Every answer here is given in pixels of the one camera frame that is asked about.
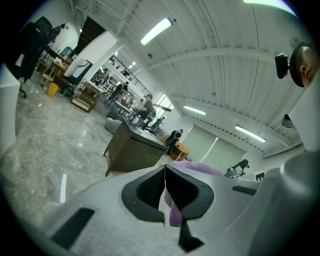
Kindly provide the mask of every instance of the black chair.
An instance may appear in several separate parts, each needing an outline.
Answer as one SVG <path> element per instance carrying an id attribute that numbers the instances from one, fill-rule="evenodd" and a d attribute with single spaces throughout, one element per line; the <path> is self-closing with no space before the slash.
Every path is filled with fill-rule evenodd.
<path id="1" fill-rule="evenodd" d="M 43 33 L 45 33 L 47 36 L 50 36 L 52 33 L 52 24 L 50 21 L 42 16 L 40 19 L 38 19 L 34 25 Z"/>
<path id="2" fill-rule="evenodd" d="M 48 35 L 40 31 L 33 22 L 29 22 L 22 29 L 12 44 L 9 59 L 5 61 L 6 66 L 15 78 L 24 78 L 23 83 L 31 78 L 38 59 L 48 43 Z M 16 62 L 21 55 L 23 55 L 23 59 L 21 65 L 18 66 L 16 65 Z M 21 88 L 21 85 L 20 92 L 23 93 L 24 98 L 27 97 L 27 94 Z"/>

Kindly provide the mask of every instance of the purple cloth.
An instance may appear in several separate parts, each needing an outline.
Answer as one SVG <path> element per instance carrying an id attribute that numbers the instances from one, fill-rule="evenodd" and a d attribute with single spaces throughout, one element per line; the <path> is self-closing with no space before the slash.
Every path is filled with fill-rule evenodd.
<path id="1" fill-rule="evenodd" d="M 190 170 L 194 170 L 194 171 L 205 173 L 205 174 L 216 175 L 221 177 L 223 176 L 218 169 L 211 168 L 210 166 L 201 162 L 174 161 L 171 165 L 173 167 L 188 168 Z M 171 208 L 170 216 L 169 216 L 170 226 L 180 227 L 182 224 L 182 214 L 177 208 L 176 204 L 173 202 L 167 189 L 165 189 L 165 192 L 164 192 L 164 201 Z"/>

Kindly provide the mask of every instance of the workbench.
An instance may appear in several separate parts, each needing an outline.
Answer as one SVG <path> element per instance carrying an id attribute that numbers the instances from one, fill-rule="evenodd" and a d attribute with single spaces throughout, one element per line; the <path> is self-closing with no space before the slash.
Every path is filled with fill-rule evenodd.
<path id="1" fill-rule="evenodd" d="M 103 153 L 108 152 L 110 159 L 105 176 L 110 171 L 129 173 L 153 167 L 166 150 L 155 136 L 124 119 Z"/>

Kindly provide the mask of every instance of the yellow bin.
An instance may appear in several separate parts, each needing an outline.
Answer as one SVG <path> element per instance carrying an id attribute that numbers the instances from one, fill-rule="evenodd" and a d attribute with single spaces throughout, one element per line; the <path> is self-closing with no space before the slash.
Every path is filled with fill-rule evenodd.
<path id="1" fill-rule="evenodd" d="M 53 98 L 58 88 L 59 86 L 52 82 L 48 91 L 48 97 Z"/>

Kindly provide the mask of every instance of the white ceiling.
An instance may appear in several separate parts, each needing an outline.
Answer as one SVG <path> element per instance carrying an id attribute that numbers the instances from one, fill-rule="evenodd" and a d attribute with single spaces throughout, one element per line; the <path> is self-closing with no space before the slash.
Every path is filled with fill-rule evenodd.
<path id="1" fill-rule="evenodd" d="M 274 64 L 276 54 L 292 53 L 292 38 L 307 39 L 292 14 L 243 0 L 83 0 L 74 4 L 86 10 L 82 15 L 96 18 L 130 44 L 180 112 L 232 134 L 234 140 L 259 148 L 265 156 L 301 142 L 295 130 L 281 126 L 281 120 L 304 89 L 289 75 L 278 79 Z M 167 17 L 173 25 L 143 46 L 140 40 Z M 207 115 L 189 112 L 183 105 Z M 236 125 L 267 141 L 236 131 Z"/>

